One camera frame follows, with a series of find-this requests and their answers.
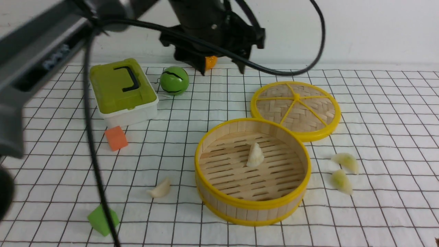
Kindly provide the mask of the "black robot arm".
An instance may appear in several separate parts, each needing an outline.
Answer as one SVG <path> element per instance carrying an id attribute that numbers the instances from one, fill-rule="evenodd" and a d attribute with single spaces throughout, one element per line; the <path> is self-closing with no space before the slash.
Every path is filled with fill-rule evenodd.
<path id="1" fill-rule="evenodd" d="M 23 113 L 26 103 L 81 49 L 88 67 L 91 45 L 101 33 L 131 26 L 159 31 L 160 42 L 175 47 L 174 58 L 204 72 L 205 57 L 229 57 L 243 73 L 246 66 L 279 72 L 249 61 L 251 49 L 264 48 L 265 29 L 244 0 L 171 0 L 179 25 L 165 27 L 140 17 L 155 0 L 63 0 L 1 38 L 1 157 L 24 156 Z"/>

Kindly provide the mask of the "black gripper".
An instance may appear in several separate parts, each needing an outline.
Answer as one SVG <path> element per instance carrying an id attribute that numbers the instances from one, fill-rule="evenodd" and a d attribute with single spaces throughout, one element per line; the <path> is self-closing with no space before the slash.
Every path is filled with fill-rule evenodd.
<path id="1" fill-rule="evenodd" d="M 249 20 L 247 24 L 233 12 L 228 0 L 171 0 L 171 7 L 179 25 L 171 30 L 179 31 L 210 44 L 242 55 L 236 61 L 241 74 L 245 74 L 252 46 L 265 47 L 265 28 L 259 25 L 254 13 L 244 0 L 237 4 Z M 191 66 L 204 76 L 206 58 L 192 57 Z"/>

